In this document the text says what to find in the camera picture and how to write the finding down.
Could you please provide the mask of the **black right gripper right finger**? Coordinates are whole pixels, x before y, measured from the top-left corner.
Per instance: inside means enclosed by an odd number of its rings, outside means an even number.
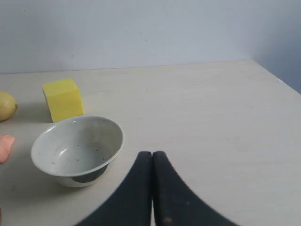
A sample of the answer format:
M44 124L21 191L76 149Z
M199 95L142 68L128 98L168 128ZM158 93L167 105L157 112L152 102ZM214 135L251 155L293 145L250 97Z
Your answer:
M153 153L153 205L157 226L235 226L202 201L177 174L163 151Z

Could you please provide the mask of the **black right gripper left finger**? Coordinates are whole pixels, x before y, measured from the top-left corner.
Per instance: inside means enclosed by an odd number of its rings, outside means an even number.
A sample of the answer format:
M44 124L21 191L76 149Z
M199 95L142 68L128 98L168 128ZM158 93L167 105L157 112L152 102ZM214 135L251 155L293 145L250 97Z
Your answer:
M79 226L149 226L151 224L152 154L139 152L114 193Z

